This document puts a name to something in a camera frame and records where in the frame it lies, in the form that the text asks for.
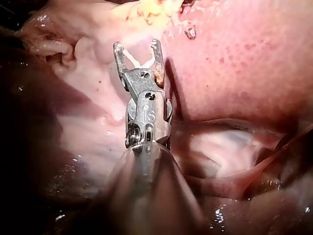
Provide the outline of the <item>right arm instrument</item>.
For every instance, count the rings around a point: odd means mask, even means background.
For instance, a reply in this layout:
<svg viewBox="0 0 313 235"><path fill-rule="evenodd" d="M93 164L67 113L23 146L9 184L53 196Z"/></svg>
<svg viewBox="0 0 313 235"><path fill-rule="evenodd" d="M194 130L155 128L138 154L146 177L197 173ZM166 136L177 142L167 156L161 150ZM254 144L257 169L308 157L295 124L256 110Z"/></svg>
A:
<svg viewBox="0 0 313 235"><path fill-rule="evenodd" d="M158 142L170 148L172 104L149 69L124 69L121 81L131 95L126 108L125 146Z"/></svg>

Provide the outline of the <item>right arm instrument jaw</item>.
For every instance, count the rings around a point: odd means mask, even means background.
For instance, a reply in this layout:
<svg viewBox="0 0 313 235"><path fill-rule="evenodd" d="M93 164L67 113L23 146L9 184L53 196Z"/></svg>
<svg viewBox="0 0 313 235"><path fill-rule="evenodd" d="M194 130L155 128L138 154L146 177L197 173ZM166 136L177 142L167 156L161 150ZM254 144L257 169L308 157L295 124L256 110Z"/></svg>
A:
<svg viewBox="0 0 313 235"><path fill-rule="evenodd" d="M113 44L113 53L114 53L114 58L115 58L118 73L125 73L129 71L124 62L123 51L124 51L124 47L119 41Z"/></svg>
<svg viewBox="0 0 313 235"><path fill-rule="evenodd" d="M153 49L154 52L154 78L156 84L163 89L164 88L164 76L165 76L165 69L164 69L164 61L162 55L162 48L161 43L157 39L152 39L152 43L150 47Z"/></svg>

